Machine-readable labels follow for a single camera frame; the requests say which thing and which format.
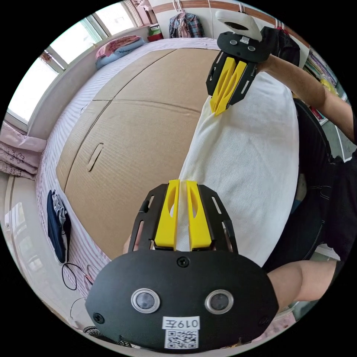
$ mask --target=blue blanket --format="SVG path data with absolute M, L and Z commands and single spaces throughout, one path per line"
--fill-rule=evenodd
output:
M 142 45 L 146 44 L 146 42 L 141 38 L 140 40 L 137 40 L 135 42 L 133 42 L 132 44 L 120 47 L 118 49 L 116 49 L 113 54 L 111 54 L 109 57 L 107 56 L 103 56 L 97 59 L 96 62 L 96 67 L 97 70 L 104 67 L 105 65 L 112 63 L 116 60 L 118 60 L 119 58 L 122 58 L 124 56 L 126 56 L 127 54 L 129 54 L 130 52 L 133 52 L 135 49 L 137 49 L 138 47 L 141 47 Z

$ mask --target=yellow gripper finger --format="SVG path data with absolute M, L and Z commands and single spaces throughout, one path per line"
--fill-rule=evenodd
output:
M 222 93 L 219 95 L 219 101 L 215 105 L 215 110 L 212 111 L 212 113 L 213 112 L 215 113 L 215 116 L 220 115 L 227 110 L 228 102 L 231 99 L 233 92 L 235 91 L 246 67 L 247 64 L 245 62 L 239 61 L 233 74 L 229 78 L 228 77 L 225 78 L 224 85 L 222 86 L 222 90 L 221 90 Z
M 173 250 L 176 249 L 179 192 L 180 180 L 169 181 L 155 236 L 155 244 L 158 247 L 172 248 Z
M 186 183 L 190 249 L 208 248 L 211 245 L 212 240 L 197 182 L 187 181 Z
M 226 59 L 223 69 L 222 69 L 222 72 L 221 72 L 221 75 L 219 76 L 217 86 L 216 86 L 213 96 L 210 100 L 210 106 L 211 106 L 212 113 L 215 113 L 218 108 L 218 104 L 219 104 L 220 100 L 222 99 L 223 93 L 226 90 L 226 88 L 229 84 L 229 81 L 232 77 L 232 74 L 234 72 L 235 65 L 236 65 L 236 63 L 233 58 L 228 57 Z

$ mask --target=window frame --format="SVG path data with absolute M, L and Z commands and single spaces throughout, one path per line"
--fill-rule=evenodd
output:
M 116 36 L 121 33 L 125 33 L 126 31 L 129 30 L 134 30 L 136 28 L 140 28 L 144 26 L 140 15 L 138 14 L 136 8 L 134 5 L 132 5 L 130 0 L 124 0 L 120 2 L 121 5 L 123 6 L 125 12 L 129 16 L 129 19 L 133 23 L 133 27 L 126 29 L 122 32 L 111 34 L 110 31 L 107 29 L 107 27 L 104 25 L 104 23 L 101 21 L 100 17 L 96 14 L 93 13 L 85 18 L 83 18 L 81 21 L 86 21 L 86 25 L 90 26 L 99 36 L 100 41 L 97 42 L 94 45 L 100 44 L 101 42 L 104 42 L 107 38 Z M 42 105 L 43 99 L 46 97 L 46 95 L 52 90 L 52 88 L 56 85 L 58 82 L 59 78 L 65 73 L 65 71 L 71 67 L 71 65 L 74 65 L 78 63 L 78 61 L 83 57 L 84 55 L 87 55 L 89 51 L 93 51 L 93 47 L 89 48 L 88 50 L 82 52 L 78 57 L 73 59 L 70 63 L 67 63 L 51 46 L 48 46 L 45 49 L 46 52 L 48 52 L 51 56 L 51 59 L 46 63 L 50 67 L 52 67 L 53 70 L 55 70 L 58 74 L 55 80 L 52 82 L 52 84 L 46 89 L 44 94 L 42 95 L 41 99 L 38 101 L 35 109 L 33 110 L 33 113 L 30 117 L 30 119 L 27 121 L 24 118 L 20 117 L 17 115 L 15 112 L 13 112 L 11 109 L 7 108 L 6 113 L 5 113 L 5 121 L 7 121 L 9 124 L 17 127 L 18 129 L 22 130 L 23 132 L 28 132 L 34 117 L 36 116 L 36 112 L 38 111 L 38 107 Z

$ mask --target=label sticker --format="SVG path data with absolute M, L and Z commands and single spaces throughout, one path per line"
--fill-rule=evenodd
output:
M 249 43 L 249 37 L 243 36 L 239 42 L 243 42 L 244 44 L 248 45 L 248 43 Z
M 198 330 L 165 330 L 165 348 L 174 350 L 198 348 Z
M 200 329 L 200 317 L 163 317 L 163 329 L 164 330 L 199 330 Z

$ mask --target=folded blanket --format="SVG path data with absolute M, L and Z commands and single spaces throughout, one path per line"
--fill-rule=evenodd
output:
M 103 66 L 128 55 L 129 53 L 133 52 L 135 49 L 144 44 L 146 44 L 146 42 L 140 37 L 139 40 L 130 43 L 129 45 L 117 48 L 109 57 L 103 56 L 98 58 L 96 62 L 97 69 L 100 69 Z
M 115 40 L 109 41 L 107 44 L 102 46 L 96 54 L 96 60 L 100 57 L 106 56 L 109 57 L 114 51 L 120 47 L 124 47 L 126 45 L 130 45 L 138 40 L 140 40 L 140 36 L 130 35 L 117 38 Z

